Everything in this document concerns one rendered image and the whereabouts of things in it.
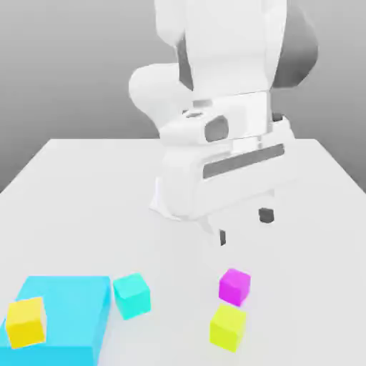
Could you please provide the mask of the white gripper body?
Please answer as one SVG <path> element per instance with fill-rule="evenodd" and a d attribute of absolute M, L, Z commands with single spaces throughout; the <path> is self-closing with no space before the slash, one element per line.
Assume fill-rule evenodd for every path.
<path fill-rule="evenodd" d="M 198 219 L 297 178 L 297 140 L 231 153 L 230 144 L 169 148 L 161 174 L 169 213 Z"/>

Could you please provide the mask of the small magenta cube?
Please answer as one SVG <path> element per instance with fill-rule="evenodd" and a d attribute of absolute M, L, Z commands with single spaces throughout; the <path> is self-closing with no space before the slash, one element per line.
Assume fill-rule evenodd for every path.
<path fill-rule="evenodd" d="M 237 269 L 228 269 L 219 280 L 219 298 L 236 307 L 241 307 L 247 298 L 251 276 Z"/>

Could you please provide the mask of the small lime yellow cube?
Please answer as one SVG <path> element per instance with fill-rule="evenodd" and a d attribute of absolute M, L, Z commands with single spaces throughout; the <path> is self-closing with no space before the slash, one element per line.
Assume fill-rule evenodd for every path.
<path fill-rule="evenodd" d="M 230 352 L 236 352 L 243 338 L 246 312 L 229 305 L 217 308 L 209 325 L 209 341 Z"/>

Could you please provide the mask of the small turquoise cube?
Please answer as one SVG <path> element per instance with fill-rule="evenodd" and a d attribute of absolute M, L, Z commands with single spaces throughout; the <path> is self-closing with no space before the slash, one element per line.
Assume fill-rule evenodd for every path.
<path fill-rule="evenodd" d="M 148 313 L 151 292 L 140 273 L 133 273 L 113 281 L 114 299 L 124 320 Z"/>

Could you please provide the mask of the large light blue box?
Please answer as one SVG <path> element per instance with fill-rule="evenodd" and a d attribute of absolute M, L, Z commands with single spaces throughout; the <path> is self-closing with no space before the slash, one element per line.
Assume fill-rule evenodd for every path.
<path fill-rule="evenodd" d="M 13 350 L 0 325 L 0 366 L 98 366 L 111 307 L 108 276 L 29 276 L 16 301 L 41 297 L 46 342 Z"/>

